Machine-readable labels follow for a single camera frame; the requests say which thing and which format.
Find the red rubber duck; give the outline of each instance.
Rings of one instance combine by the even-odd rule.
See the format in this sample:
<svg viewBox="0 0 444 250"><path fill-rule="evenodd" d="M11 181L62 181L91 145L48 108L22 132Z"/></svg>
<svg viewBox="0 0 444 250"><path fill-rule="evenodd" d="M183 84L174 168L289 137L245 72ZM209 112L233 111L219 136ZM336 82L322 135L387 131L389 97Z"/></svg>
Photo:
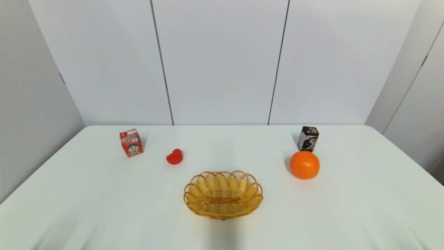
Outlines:
<svg viewBox="0 0 444 250"><path fill-rule="evenodd" d="M182 151L180 149L174 149L173 153L166 157L166 161L172 165L179 164L183 160Z"/></svg>

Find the white table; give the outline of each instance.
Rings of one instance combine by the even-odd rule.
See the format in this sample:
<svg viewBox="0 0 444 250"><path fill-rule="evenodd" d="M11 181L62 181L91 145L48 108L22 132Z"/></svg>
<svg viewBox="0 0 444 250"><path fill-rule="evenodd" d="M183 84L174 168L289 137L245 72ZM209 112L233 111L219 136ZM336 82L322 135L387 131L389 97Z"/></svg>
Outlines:
<svg viewBox="0 0 444 250"><path fill-rule="evenodd" d="M119 132L145 152L127 158ZM444 249L444 188L377 131L319 125L319 175L286 165L301 126L92 126L0 205L0 249ZM175 148L184 161L167 164ZM183 202L206 170L243 170L264 189L251 215L217 221Z"/></svg>

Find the black box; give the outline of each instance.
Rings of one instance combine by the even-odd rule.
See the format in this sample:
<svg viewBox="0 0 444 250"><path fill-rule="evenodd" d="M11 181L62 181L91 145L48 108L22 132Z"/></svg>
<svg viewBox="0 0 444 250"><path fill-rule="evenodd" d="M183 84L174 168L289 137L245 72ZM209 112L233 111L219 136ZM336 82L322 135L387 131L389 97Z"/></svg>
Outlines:
<svg viewBox="0 0 444 250"><path fill-rule="evenodd" d="M299 141L297 142L297 147L300 151L313 152L318 137L319 132L315 127L304 126L302 127L301 135L299 136Z"/></svg>

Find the yellow wicker basket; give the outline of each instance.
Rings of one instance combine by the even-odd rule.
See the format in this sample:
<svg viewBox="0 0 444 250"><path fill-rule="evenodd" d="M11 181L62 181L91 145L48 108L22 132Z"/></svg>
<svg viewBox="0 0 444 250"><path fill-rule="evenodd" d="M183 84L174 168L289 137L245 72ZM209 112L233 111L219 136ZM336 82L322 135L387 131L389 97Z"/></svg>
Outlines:
<svg viewBox="0 0 444 250"><path fill-rule="evenodd" d="M242 171L203 172L191 179L183 195L195 214L221 220L252 213L262 199L261 185Z"/></svg>

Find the orange fruit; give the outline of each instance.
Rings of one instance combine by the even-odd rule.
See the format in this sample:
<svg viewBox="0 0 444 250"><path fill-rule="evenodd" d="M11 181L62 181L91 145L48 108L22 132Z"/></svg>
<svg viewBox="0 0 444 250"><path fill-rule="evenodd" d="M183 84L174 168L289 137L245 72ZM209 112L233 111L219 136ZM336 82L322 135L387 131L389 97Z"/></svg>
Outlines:
<svg viewBox="0 0 444 250"><path fill-rule="evenodd" d="M300 179L310 179L319 173L319 159L312 152L299 151L291 157L290 170Z"/></svg>

